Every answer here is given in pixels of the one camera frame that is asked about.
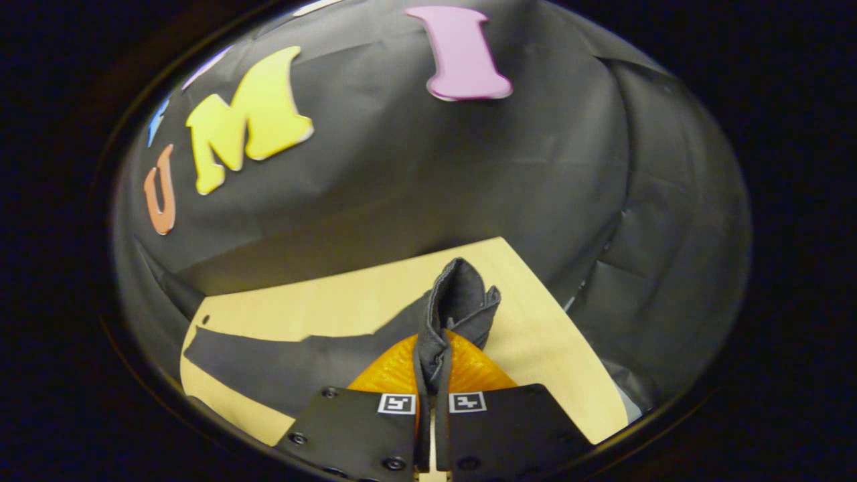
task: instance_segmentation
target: screw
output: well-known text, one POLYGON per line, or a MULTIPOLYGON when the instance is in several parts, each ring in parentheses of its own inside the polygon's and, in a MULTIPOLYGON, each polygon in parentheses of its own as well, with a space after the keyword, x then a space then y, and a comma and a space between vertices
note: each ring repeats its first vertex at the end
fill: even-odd
POLYGON ((386 459, 384 459, 382 464, 384 465, 385 469, 392 470, 394 472, 402 470, 403 468, 405 468, 405 465, 407 465, 405 464, 405 461, 403 461, 399 457, 387 457, 386 459))
POLYGON ((348 479, 348 476, 345 475, 345 472, 342 472, 341 470, 339 470, 337 468, 328 467, 328 468, 325 468, 323 470, 327 473, 332 473, 333 475, 335 475, 337 477, 341 477, 343 479, 348 479))
POLYGON ((295 445, 304 445, 309 442, 309 439, 302 433, 292 432, 289 434, 289 440, 295 445))
POLYGON ((466 457, 458 461, 458 468, 461 470, 476 470, 479 468, 479 459, 476 457, 466 457))

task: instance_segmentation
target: black fabric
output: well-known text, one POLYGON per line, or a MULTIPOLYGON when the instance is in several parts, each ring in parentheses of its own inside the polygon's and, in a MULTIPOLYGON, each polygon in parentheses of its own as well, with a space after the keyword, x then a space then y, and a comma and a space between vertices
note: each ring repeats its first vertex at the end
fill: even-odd
POLYGON ((443 268, 419 318, 415 346, 429 393, 437 392, 442 379, 441 355, 449 347, 444 330, 483 349, 499 306, 500 290, 491 286, 485 292, 482 276, 464 258, 455 258, 443 268))
POLYGON ((431 420, 431 395, 423 378, 423 368, 420 365, 420 355, 417 350, 413 352, 414 378, 417 380, 417 397, 420 401, 420 423, 417 425, 417 442, 414 447, 414 465, 422 473, 431 471, 431 423, 423 423, 431 420))
POLYGON ((135 243, 140 252, 141 257, 146 260, 146 265, 152 271, 152 275, 158 282, 161 291, 170 299, 173 305, 178 308, 188 319, 192 319, 196 311, 200 308, 205 295, 196 291, 187 283, 179 280, 174 274, 166 271, 151 255, 146 252, 146 248, 139 243, 135 243))
POLYGON ((452 374, 452 346, 446 332, 440 334, 446 348, 440 353, 440 375, 435 382, 434 398, 434 462, 441 472, 452 470, 449 460, 449 377, 452 374))
POLYGON ((318 390, 328 385, 347 387, 387 349, 416 333, 414 353, 419 355, 422 367, 417 378, 424 378, 426 393, 431 395, 437 391, 441 366, 449 365, 443 364, 440 356, 449 352, 449 339, 442 329, 450 329, 481 348, 499 302, 500 292, 492 286, 486 293, 479 273, 463 258, 455 258, 444 267, 431 290, 373 334, 274 341, 197 327, 184 355, 230 389, 296 417, 318 390), (441 325, 437 322, 439 314, 454 322, 441 325), (426 331, 426 327, 438 328, 426 331))
POLYGON ((178 377, 188 316, 134 241, 210 296, 502 236, 635 402, 677 393, 721 345, 749 269, 746 192, 716 122, 645 54, 538 0, 455 2, 489 18, 482 30, 514 93, 439 101, 425 87, 429 38, 404 15, 431 3, 345 0, 258 26, 171 94, 150 148, 141 126, 113 214, 141 345, 178 377), (292 92, 315 133, 246 159, 200 196, 187 116, 211 93, 230 102, 250 66, 291 45, 302 48, 292 92), (141 186, 169 143, 177 219, 161 236, 141 186))

